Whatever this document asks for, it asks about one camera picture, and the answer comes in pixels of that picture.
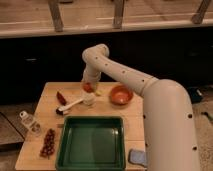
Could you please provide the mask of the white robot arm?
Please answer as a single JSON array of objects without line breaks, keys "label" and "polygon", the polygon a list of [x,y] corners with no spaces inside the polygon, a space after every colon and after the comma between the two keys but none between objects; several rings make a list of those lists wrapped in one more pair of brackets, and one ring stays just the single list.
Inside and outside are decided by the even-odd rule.
[{"label": "white robot arm", "polygon": [[143,98],[147,171],[201,171],[192,104],[181,84],[111,60],[104,44],[85,49],[82,58],[84,82],[96,87],[106,74]]}]

